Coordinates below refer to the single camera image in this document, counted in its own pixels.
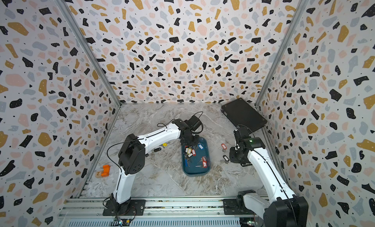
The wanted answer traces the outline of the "black tag key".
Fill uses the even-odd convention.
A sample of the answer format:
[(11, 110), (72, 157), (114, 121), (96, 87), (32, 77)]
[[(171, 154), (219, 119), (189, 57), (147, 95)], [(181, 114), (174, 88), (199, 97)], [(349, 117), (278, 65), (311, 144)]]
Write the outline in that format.
[(224, 162), (224, 163), (228, 164), (229, 158), (226, 155), (223, 155), (223, 159), (221, 160), (221, 162)]

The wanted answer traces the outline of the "red tag key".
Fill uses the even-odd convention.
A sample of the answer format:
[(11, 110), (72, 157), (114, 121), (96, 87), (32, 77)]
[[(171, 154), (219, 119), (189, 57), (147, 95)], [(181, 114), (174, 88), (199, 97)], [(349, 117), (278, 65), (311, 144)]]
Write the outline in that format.
[(227, 152), (227, 146), (225, 145), (225, 144), (221, 144), (221, 147), (222, 147), (222, 151), (224, 152), (224, 153), (226, 153)]

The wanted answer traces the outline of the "teal storage box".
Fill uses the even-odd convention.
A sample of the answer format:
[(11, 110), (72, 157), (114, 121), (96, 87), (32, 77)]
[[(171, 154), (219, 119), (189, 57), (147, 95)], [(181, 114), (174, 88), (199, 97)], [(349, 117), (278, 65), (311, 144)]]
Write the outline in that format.
[(181, 145), (181, 154), (182, 154), (182, 170), (185, 173), (185, 175), (189, 177), (196, 177), (196, 176), (204, 176), (206, 175), (210, 169), (211, 169), (211, 160), (210, 160), (210, 154), (209, 154), (209, 147), (207, 144), (207, 140), (203, 137), (200, 137), (199, 143), (201, 143), (206, 150), (206, 155), (208, 157), (208, 168), (201, 168), (201, 167), (195, 167), (195, 166), (190, 166), (190, 167), (185, 167), (184, 165), (184, 148), (185, 145)]

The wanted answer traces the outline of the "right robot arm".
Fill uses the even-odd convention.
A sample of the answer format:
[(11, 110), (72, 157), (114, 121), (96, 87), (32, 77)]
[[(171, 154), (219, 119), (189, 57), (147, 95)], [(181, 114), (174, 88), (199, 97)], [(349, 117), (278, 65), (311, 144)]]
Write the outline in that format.
[(257, 171), (268, 199), (253, 190), (240, 191), (237, 206), (242, 212), (252, 211), (265, 227), (305, 227), (309, 205), (297, 196), (284, 181), (260, 138), (237, 139), (230, 148), (229, 161), (241, 166), (251, 165)]

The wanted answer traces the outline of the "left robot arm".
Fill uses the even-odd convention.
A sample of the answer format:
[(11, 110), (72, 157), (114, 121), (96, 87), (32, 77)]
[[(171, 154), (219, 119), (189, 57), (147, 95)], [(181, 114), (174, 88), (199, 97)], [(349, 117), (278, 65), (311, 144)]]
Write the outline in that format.
[(174, 119), (161, 129), (145, 135), (128, 135), (118, 153), (119, 176), (112, 193), (116, 204), (122, 205), (131, 199), (135, 176), (143, 169), (146, 154), (164, 143), (177, 139), (182, 145), (195, 147), (199, 143), (199, 129), (203, 129), (202, 122), (198, 117), (192, 116), (184, 121)]

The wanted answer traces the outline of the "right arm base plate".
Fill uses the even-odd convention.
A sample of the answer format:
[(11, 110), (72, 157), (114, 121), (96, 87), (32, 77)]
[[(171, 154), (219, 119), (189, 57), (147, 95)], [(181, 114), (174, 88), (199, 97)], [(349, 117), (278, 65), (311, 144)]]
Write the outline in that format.
[(223, 199), (225, 215), (253, 215), (254, 212), (239, 204), (237, 199)]

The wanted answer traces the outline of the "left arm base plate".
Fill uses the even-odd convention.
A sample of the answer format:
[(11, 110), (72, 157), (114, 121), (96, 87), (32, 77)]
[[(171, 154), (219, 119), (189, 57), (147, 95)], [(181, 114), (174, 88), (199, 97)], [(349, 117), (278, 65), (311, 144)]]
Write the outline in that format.
[(103, 216), (142, 216), (146, 207), (144, 199), (130, 199), (118, 204), (114, 199), (106, 202)]

